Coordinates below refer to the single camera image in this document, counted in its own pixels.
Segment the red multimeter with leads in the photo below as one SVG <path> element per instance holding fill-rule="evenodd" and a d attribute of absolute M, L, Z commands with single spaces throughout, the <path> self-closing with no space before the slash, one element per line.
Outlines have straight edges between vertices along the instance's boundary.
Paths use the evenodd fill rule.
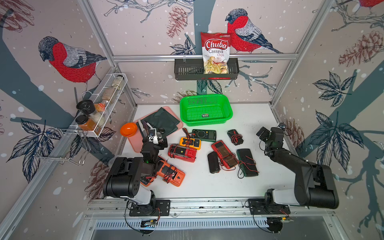
<path fill-rule="evenodd" d="M 177 144 L 170 145 L 168 150 L 168 156 L 170 158 L 179 159 L 189 163 L 194 163 L 196 161 L 196 154 L 196 149 Z"/>

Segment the green-black multimeter with leads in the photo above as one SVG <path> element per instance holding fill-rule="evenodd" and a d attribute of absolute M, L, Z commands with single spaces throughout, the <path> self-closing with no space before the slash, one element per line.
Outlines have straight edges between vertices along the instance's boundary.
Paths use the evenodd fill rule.
<path fill-rule="evenodd" d="M 236 151 L 239 160 L 238 178 L 257 177 L 259 171 L 250 149 L 238 149 Z"/>

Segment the yellow multimeter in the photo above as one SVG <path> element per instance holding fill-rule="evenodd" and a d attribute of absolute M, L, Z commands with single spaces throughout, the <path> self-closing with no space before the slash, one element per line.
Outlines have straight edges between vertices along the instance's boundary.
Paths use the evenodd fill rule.
<path fill-rule="evenodd" d="M 179 145 L 183 147 L 192 148 L 195 150 L 200 150 L 202 143 L 199 139 L 184 137 L 184 138 L 181 138 Z"/>

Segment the red slim multimeter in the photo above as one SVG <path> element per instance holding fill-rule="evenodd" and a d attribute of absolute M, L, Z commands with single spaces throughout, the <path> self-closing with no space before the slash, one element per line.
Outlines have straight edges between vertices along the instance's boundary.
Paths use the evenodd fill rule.
<path fill-rule="evenodd" d="M 222 141 L 217 141 L 211 144 L 213 151 L 218 155 L 219 161 L 225 171 L 231 171 L 239 164 L 239 160 L 236 155 L 228 148 L 228 146 Z"/>

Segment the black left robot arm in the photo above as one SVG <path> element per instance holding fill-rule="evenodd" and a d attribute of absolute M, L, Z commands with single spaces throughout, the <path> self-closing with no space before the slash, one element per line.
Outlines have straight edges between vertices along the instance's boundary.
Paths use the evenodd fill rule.
<path fill-rule="evenodd" d="M 105 197 L 127 198 L 138 207 L 154 208 L 153 191 L 142 188 L 141 178 L 154 178 L 159 170 L 159 151 L 168 146 L 165 130 L 150 128 L 143 139 L 142 157 L 115 157 L 110 160 L 110 171 L 103 184 Z"/>

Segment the small black multimeter with leads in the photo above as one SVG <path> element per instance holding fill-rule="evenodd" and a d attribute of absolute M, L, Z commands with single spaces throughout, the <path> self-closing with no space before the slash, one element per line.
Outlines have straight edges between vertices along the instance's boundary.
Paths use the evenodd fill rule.
<path fill-rule="evenodd" d="M 227 135 L 231 139 L 232 144 L 235 146 L 241 145 L 244 143 L 243 136 L 235 129 L 227 131 Z"/>

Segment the small orange-black multimeter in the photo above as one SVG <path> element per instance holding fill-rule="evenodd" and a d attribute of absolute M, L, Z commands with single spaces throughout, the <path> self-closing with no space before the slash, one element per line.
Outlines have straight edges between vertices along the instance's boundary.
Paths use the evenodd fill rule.
<path fill-rule="evenodd" d="M 141 185 L 148 187 L 155 179 L 156 176 L 142 176 Z"/>

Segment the pink cutting board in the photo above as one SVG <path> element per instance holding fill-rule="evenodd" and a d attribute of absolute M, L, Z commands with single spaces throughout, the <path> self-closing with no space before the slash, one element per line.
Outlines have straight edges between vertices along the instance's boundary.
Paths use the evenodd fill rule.
<path fill-rule="evenodd" d="M 177 127 L 178 127 L 177 130 L 180 130 L 183 127 L 183 122 L 181 121 L 181 119 L 172 111 L 170 107 L 165 106 L 163 107 L 163 109 L 165 109 L 168 113 L 170 113 L 173 117 L 175 117 L 179 121 L 179 123 L 177 124 Z M 128 137 L 128 141 L 131 144 L 132 149 L 135 153 L 141 152 L 141 149 L 143 146 L 143 137 L 139 129 L 134 135 Z"/>

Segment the orange plastic bowl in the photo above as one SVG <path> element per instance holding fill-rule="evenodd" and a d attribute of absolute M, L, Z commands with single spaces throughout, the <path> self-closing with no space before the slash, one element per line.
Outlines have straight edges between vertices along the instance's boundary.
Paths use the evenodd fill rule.
<path fill-rule="evenodd" d="M 134 136 L 137 131 L 138 131 L 138 126 L 136 125 L 136 123 L 126 123 L 121 127 L 120 134 L 123 137 L 128 138 L 128 137 Z"/>

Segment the black-lid spice jar front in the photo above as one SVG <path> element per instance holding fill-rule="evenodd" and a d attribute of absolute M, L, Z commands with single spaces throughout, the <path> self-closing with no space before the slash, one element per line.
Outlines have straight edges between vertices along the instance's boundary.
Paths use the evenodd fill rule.
<path fill-rule="evenodd" d="M 75 122 L 83 131 L 93 131 L 97 126 L 97 124 L 87 115 L 79 115 L 76 117 Z"/>

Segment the black-lid spice jar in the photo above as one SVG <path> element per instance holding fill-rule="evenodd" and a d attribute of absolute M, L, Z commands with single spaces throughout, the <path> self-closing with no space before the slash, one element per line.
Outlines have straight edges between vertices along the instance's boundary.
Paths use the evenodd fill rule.
<path fill-rule="evenodd" d="M 88 116 L 94 116 L 97 113 L 94 102 L 91 100 L 80 101 L 76 105 L 76 108 L 77 110 L 81 111 L 84 115 Z"/>
<path fill-rule="evenodd" d="M 76 117 L 75 122 L 83 131 L 93 131 L 97 126 L 97 124 L 87 115 L 79 115 Z"/>

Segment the black-lid spice jar rear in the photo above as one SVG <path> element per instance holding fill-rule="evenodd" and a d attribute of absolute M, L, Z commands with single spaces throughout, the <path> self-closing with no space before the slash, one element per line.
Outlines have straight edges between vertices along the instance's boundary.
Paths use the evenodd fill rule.
<path fill-rule="evenodd" d="M 81 111 L 84 115 L 88 116 L 94 116 L 97 113 L 94 102 L 91 100 L 80 101 L 76 105 L 76 108 L 77 110 Z"/>

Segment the Chuba cassava chips bag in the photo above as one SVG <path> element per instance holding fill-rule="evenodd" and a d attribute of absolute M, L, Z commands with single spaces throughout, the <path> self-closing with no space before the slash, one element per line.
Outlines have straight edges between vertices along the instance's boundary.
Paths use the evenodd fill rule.
<path fill-rule="evenodd" d="M 231 34 L 201 33 L 204 74 L 228 74 Z"/>

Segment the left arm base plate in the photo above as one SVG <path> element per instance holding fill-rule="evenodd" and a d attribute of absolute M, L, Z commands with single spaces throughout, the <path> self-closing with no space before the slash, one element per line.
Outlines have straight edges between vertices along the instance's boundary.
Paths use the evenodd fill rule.
<path fill-rule="evenodd" d="M 171 201 L 170 200 L 155 200 L 148 205 L 138 205 L 130 202 L 128 205 L 130 217 L 151 217 L 151 216 L 169 216 Z"/>

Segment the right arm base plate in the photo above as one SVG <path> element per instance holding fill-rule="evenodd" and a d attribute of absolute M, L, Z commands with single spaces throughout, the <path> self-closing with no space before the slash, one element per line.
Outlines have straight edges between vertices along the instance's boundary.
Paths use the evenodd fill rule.
<path fill-rule="evenodd" d="M 290 215 L 287 205 L 267 204 L 264 199 L 248 199 L 248 208 L 251 215 Z"/>

